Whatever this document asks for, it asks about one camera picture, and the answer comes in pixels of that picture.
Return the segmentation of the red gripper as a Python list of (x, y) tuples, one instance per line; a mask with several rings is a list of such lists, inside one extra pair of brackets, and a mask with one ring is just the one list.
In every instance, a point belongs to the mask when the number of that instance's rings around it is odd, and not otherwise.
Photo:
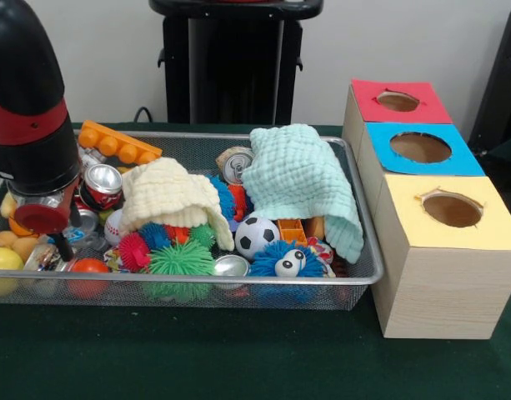
[(15, 221), (29, 231), (38, 234), (54, 234), (54, 244), (63, 261), (71, 261), (74, 252), (62, 232), (71, 225), (81, 227), (81, 216), (74, 195), (80, 178), (76, 177), (65, 187), (41, 194), (25, 194), (13, 189), (17, 202)]

